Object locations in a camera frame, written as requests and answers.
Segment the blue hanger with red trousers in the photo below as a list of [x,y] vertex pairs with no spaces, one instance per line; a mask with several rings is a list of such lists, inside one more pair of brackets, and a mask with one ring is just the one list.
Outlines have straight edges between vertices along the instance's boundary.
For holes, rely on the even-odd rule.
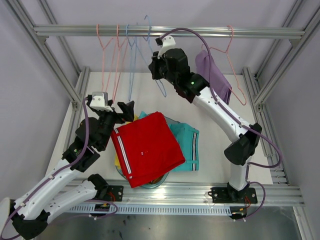
[[[152,30],[152,23],[151,23],[151,19],[150,17],[146,14],[145,17],[144,17],[144,20],[147,20],[148,22],[148,32],[147,32],[147,37],[143,36],[142,38],[144,39],[145,42],[147,42],[148,44],[148,47],[150,49],[150,52],[151,52],[151,56],[153,56],[153,48],[151,46],[151,30]],[[156,84],[157,84],[157,87],[158,89],[161,91],[162,95],[166,98],[167,97],[167,92],[166,92],[166,89],[165,89],[165,86],[163,84],[163,82],[161,80],[155,80]]]

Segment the blue hanger with teal trousers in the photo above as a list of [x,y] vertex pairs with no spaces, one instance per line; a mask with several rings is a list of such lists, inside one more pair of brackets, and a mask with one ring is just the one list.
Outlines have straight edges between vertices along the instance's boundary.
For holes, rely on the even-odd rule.
[[135,79],[135,69],[137,62],[137,37],[132,37],[132,40],[129,38],[129,24],[126,25],[125,34],[126,39],[130,47],[130,62],[129,62],[129,85],[128,85],[128,101],[132,100],[132,92]]

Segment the yellow trousers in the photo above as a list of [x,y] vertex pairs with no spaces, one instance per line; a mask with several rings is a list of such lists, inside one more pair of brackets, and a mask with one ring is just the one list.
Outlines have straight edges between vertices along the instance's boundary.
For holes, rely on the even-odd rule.
[[[138,120],[138,119],[139,119],[139,117],[138,117],[137,115],[134,115],[133,121],[136,121],[136,120]],[[117,169],[118,171],[121,170],[121,165],[120,165],[120,162],[119,162],[119,158],[118,158],[117,153],[115,154],[114,165],[115,165],[115,167],[116,167],[116,169]]]

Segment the red trousers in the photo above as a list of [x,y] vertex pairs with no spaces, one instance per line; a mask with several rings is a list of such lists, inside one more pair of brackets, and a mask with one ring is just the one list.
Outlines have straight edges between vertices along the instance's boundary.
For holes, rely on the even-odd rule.
[[122,174],[132,188],[156,180],[186,161],[164,115],[158,111],[115,128],[111,139]]

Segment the teal trousers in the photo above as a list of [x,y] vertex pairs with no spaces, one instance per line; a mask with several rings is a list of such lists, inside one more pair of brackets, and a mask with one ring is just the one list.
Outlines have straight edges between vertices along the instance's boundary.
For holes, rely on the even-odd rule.
[[168,124],[160,112],[141,113],[134,122],[139,155],[137,166],[142,174],[161,175],[169,171],[197,171],[200,166],[199,131],[187,123]]

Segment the brown trousers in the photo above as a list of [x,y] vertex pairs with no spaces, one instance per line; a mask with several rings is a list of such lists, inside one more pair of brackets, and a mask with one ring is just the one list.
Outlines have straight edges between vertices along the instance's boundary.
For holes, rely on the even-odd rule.
[[149,185],[155,185],[155,184],[158,184],[158,183],[160,183],[162,180],[165,180],[165,179],[166,179],[166,176],[163,175],[163,176],[160,176],[160,177],[158,177],[158,178],[150,181],[148,184],[149,184]]

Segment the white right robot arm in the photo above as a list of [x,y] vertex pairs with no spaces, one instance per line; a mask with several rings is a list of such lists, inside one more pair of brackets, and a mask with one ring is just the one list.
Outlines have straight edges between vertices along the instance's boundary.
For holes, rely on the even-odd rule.
[[262,127],[243,120],[217,94],[212,93],[209,82],[190,70],[187,55],[181,48],[172,48],[165,53],[153,52],[148,68],[152,79],[167,80],[179,96],[204,110],[227,135],[231,142],[223,152],[230,162],[227,195],[231,201],[240,202],[250,186],[249,162],[258,146]]

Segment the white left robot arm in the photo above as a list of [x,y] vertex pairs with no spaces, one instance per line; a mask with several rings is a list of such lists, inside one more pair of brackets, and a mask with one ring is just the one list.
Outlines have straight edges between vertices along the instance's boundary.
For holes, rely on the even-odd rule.
[[117,113],[109,100],[106,108],[98,110],[92,105],[89,95],[83,102],[83,110],[92,110],[97,118],[86,113],[75,131],[74,142],[62,154],[53,170],[24,196],[11,201],[9,218],[16,232],[26,240],[42,233],[49,223],[73,206],[85,201],[106,201],[116,199],[109,184],[99,174],[92,174],[77,188],[58,193],[72,180],[84,173],[106,150],[116,124],[134,120],[134,101],[118,102]]

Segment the purple trousers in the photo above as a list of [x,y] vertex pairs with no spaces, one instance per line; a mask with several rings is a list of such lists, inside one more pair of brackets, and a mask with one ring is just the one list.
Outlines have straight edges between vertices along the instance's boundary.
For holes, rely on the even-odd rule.
[[216,66],[213,57],[206,50],[201,50],[195,57],[196,73],[204,77],[217,95],[228,105],[232,93],[232,86]]

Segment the blue plastic basin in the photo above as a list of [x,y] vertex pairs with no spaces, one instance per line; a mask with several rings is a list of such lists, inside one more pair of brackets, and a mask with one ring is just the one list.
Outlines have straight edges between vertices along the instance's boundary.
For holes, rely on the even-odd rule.
[[[173,120],[173,119],[166,117],[166,116],[165,116],[165,119],[168,124],[178,124],[179,123],[179,121]],[[121,168],[121,170],[117,170],[117,172],[126,180],[126,177],[122,172],[122,168]],[[167,176],[169,175],[169,172],[165,173],[164,175],[165,175],[165,180],[166,180]],[[149,184],[149,182],[148,182],[146,184],[141,185],[140,187],[145,188],[145,189],[154,189],[154,188],[159,187],[165,180],[162,180],[161,182],[159,182],[157,184],[153,184],[153,185]]]

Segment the aluminium frame left posts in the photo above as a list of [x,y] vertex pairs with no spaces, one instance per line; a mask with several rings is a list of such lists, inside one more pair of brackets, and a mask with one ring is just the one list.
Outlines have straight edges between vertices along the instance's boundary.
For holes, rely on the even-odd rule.
[[57,40],[78,76],[78,82],[76,86],[74,86],[71,83],[71,81],[69,81],[69,79],[67,78],[67,75],[63,71],[63,68],[61,67],[53,51],[47,44],[47,39],[49,38],[49,36],[38,35],[38,32],[36,31],[36,24],[32,19],[31,15],[29,14],[28,10],[22,3],[22,1],[5,0],[3,3],[13,16],[17,24],[27,35],[30,42],[34,45],[35,49],[39,52],[47,67],[53,73],[55,78],[61,83],[68,98],[70,99],[70,104],[72,105],[72,112],[63,148],[64,150],[66,150],[70,146],[70,144],[74,142],[76,138],[75,131],[78,128],[81,121],[81,114],[83,110],[82,100],[88,87],[91,69],[88,66],[85,66],[83,69],[80,69],[70,47],[66,42],[66,39],[64,37],[59,36]]

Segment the aluminium frame posts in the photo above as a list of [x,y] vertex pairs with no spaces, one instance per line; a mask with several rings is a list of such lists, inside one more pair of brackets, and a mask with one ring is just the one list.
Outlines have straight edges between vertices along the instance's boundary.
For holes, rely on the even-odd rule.
[[66,39],[64,37],[59,36],[57,40],[78,76],[78,82],[76,86],[74,86],[71,83],[71,81],[69,81],[69,79],[67,78],[67,75],[63,71],[63,68],[61,67],[53,51],[47,44],[47,39],[49,38],[49,36],[38,35],[38,32],[36,31],[36,24],[32,19],[31,15],[29,14],[28,10],[22,3],[22,1],[5,0],[3,3],[13,16],[17,24],[27,35],[30,42],[34,45],[35,49],[39,52],[47,67],[53,73],[55,78],[61,83],[68,98],[70,99],[70,104],[72,105],[72,112],[63,148],[64,150],[66,150],[70,146],[70,144],[74,142],[76,138],[75,131],[78,128],[81,121],[81,114],[83,110],[82,100],[88,87],[91,69],[88,66],[85,66],[83,69],[80,69],[70,47],[66,42]]
[[289,183],[306,188],[320,178],[320,3],[299,5],[290,24],[303,37],[278,42],[251,82],[254,109],[276,138]]

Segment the aluminium frame right posts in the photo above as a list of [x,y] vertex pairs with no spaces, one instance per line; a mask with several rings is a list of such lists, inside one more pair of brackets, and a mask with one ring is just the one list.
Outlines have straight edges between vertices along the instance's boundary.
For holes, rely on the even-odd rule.
[[303,37],[278,42],[251,82],[254,109],[276,138],[289,183],[306,188],[320,178],[320,3],[299,5],[290,24]]

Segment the aluminium hanging rail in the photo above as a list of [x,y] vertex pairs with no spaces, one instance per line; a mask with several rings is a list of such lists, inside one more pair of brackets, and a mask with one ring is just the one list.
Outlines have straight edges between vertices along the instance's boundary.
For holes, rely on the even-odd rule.
[[[257,39],[301,39],[306,31],[292,27],[189,27],[204,38],[257,38]],[[170,34],[174,37],[188,37],[191,32],[184,27],[143,25],[63,25],[42,24],[33,28],[38,36],[58,37],[159,37]]]

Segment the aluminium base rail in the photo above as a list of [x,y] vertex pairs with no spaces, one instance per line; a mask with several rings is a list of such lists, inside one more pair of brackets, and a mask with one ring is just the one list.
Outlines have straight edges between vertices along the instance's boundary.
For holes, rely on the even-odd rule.
[[[212,204],[208,192],[212,187],[225,187],[225,183],[191,183],[165,181],[156,188],[131,188],[124,180],[107,179],[110,185],[123,186],[123,203],[139,205],[199,205]],[[302,192],[297,186],[265,185],[265,201],[267,207],[305,206]]]

